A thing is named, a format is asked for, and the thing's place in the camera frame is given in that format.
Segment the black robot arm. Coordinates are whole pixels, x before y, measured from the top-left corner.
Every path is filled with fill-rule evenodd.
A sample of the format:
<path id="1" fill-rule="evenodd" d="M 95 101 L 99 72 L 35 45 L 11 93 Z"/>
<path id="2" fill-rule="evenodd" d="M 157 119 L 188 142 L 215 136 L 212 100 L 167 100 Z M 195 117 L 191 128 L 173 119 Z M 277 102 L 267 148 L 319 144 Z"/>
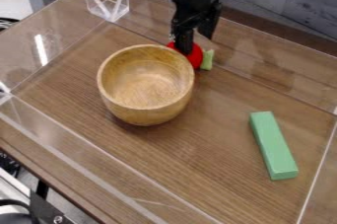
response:
<path id="1" fill-rule="evenodd" d="M 171 0 L 175 14 L 171 20 L 171 38 L 175 48 L 191 54 L 193 30 L 212 39 L 221 14 L 221 0 Z"/>

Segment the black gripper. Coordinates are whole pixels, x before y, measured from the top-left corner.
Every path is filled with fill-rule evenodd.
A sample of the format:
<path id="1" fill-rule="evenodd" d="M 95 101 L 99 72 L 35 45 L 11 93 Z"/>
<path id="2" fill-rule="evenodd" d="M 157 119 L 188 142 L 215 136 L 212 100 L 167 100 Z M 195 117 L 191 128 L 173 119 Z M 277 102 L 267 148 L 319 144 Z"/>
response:
<path id="1" fill-rule="evenodd" d="M 172 0 L 176 10 L 171 20 L 175 48 L 185 55 L 192 53 L 193 29 L 212 39 L 221 15 L 220 0 Z"/>

